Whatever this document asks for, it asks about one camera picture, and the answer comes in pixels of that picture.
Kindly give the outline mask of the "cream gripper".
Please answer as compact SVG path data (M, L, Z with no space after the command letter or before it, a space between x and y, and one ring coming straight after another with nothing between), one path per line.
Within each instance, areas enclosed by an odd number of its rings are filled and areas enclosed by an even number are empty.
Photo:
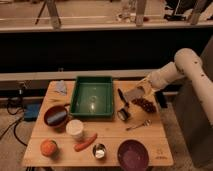
M147 77L144 77L136 84L136 88L124 93L124 98L126 101L132 101L134 99L141 98L143 95L148 97L154 93L155 90L153 89L151 82Z

